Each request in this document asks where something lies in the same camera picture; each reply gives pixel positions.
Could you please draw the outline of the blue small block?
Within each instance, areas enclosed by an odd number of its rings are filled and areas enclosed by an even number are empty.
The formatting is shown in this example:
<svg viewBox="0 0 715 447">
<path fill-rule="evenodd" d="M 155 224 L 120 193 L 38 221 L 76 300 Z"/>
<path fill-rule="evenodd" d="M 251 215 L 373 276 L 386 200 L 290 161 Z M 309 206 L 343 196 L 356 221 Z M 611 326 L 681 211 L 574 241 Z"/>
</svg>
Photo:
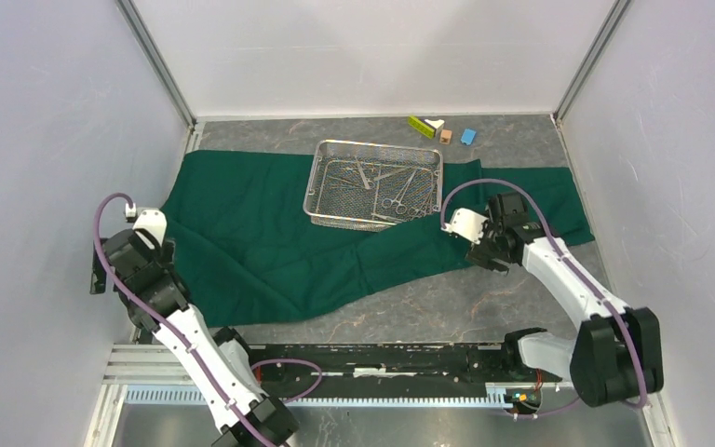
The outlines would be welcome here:
<svg viewBox="0 0 715 447">
<path fill-rule="evenodd" d="M 465 146 L 470 146 L 473 144 L 477 132 L 474 129 L 465 129 L 461 135 L 460 143 Z"/>
</svg>

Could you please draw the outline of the brown wooden cube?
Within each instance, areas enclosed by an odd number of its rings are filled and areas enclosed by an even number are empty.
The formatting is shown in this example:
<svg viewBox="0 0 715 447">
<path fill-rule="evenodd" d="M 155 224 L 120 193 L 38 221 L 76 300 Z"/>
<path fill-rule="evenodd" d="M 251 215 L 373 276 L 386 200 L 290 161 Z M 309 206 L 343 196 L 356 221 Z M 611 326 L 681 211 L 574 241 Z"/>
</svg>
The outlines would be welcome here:
<svg viewBox="0 0 715 447">
<path fill-rule="evenodd" d="M 452 142 L 452 131 L 450 129 L 443 129 L 439 134 L 439 142 L 441 144 L 450 144 Z"/>
</svg>

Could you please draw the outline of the green surgical cloth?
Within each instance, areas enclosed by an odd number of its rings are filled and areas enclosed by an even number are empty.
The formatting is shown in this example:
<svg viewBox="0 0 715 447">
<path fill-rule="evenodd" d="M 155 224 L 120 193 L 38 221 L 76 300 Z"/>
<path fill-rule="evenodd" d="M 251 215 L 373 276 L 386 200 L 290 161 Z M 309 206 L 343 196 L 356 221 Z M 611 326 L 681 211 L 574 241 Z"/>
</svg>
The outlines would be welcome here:
<svg viewBox="0 0 715 447">
<path fill-rule="evenodd" d="M 429 215 L 380 232 L 313 224 L 310 156 L 199 150 L 162 211 L 174 264 L 211 327 L 301 321 L 467 267 L 468 243 Z"/>
</svg>

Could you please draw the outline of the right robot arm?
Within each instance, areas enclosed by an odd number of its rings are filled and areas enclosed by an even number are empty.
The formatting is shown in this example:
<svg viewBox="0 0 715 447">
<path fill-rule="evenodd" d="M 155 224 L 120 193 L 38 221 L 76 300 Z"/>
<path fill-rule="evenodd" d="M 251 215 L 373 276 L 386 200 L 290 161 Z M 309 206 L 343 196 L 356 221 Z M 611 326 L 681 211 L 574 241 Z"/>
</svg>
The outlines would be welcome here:
<svg viewBox="0 0 715 447">
<path fill-rule="evenodd" d="M 459 209 L 447 227 L 466 239 L 466 259 L 506 272 L 513 264 L 535 277 L 576 329 L 558 337 L 543 328 L 506 335 L 503 373 L 523 380 L 535 370 L 573 384 L 577 396 L 596 408 L 645 402 L 664 386 L 660 323 L 648 307 L 634 308 L 597 281 L 549 225 L 535 221 L 520 193 L 493 196 L 484 212 Z"/>
</svg>

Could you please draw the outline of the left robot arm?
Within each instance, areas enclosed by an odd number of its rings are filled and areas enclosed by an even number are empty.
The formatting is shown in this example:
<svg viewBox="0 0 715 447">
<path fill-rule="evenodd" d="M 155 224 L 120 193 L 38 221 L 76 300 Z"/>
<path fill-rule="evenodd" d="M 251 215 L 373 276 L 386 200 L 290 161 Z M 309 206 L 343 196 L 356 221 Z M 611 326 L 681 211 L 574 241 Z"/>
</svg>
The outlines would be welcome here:
<svg viewBox="0 0 715 447">
<path fill-rule="evenodd" d="M 217 446 L 283 446 L 298 430 L 291 411 L 259 385 L 255 355 L 239 334 L 215 340 L 174 266 L 175 244 L 145 229 L 96 237 L 96 256 L 130 320 L 180 362 L 220 431 Z"/>
</svg>

